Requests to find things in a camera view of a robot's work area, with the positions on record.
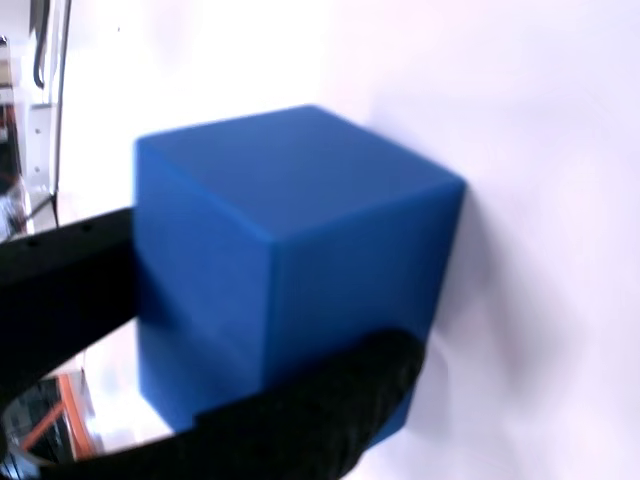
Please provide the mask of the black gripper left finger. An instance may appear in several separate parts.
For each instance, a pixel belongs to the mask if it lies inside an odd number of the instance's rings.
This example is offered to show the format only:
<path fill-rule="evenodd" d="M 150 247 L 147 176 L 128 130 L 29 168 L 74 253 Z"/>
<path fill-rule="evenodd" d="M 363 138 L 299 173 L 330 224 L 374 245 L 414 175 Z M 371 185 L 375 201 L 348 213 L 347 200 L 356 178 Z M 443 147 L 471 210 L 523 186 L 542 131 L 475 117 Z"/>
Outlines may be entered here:
<path fill-rule="evenodd" d="M 132 209 L 1 247 L 1 405 L 136 315 Z"/>

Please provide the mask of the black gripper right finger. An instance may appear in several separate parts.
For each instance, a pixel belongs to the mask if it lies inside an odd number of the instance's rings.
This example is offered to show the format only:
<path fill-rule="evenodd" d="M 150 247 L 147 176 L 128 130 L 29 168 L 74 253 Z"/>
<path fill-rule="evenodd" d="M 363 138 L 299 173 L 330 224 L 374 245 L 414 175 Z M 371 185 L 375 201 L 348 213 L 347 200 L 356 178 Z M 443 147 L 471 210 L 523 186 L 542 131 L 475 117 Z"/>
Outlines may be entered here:
<path fill-rule="evenodd" d="M 414 387 L 425 347 L 387 329 L 142 447 L 44 468 L 44 479 L 339 479 Z"/>

